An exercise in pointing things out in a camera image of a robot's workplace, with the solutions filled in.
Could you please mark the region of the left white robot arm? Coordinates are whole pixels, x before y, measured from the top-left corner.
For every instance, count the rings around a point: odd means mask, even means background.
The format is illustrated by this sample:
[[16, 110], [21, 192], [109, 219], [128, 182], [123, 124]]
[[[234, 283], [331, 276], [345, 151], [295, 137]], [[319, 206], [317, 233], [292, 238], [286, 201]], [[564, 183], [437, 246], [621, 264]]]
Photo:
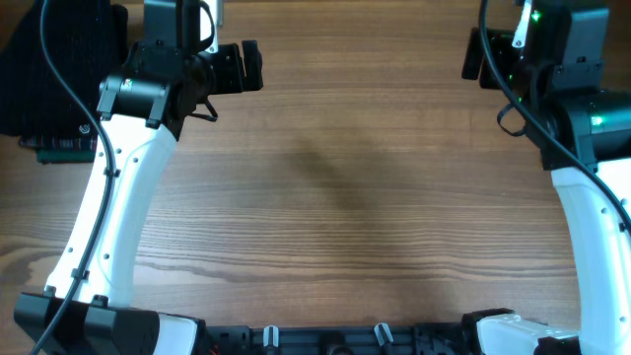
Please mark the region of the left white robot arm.
[[214, 51], [141, 42], [101, 84], [101, 137], [70, 239], [16, 324], [46, 354], [206, 354], [202, 319], [132, 306], [133, 267], [157, 182], [184, 120], [213, 95], [262, 88], [255, 40]]

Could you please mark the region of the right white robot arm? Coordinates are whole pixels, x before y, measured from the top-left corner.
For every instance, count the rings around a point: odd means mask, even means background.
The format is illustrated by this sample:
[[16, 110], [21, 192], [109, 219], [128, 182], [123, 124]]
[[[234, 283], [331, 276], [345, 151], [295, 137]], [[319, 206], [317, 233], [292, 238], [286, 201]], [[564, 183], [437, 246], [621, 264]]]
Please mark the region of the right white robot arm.
[[525, 38], [472, 29], [462, 78], [500, 90], [524, 119], [560, 199], [581, 302], [577, 330], [491, 316], [478, 322], [485, 354], [630, 351], [630, 96], [600, 86], [595, 40], [540, 30]]

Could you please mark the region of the black knit skirt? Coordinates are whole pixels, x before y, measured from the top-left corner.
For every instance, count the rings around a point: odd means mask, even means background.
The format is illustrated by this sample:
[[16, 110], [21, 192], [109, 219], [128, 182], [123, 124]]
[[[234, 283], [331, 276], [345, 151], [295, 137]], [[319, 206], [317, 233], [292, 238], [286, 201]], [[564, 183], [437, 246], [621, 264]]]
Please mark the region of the black knit skirt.
[[1, 50], [1, 133], [92, 134], [99, 85], [127, 56], [127, 24], [108, 0], [36, 1]]

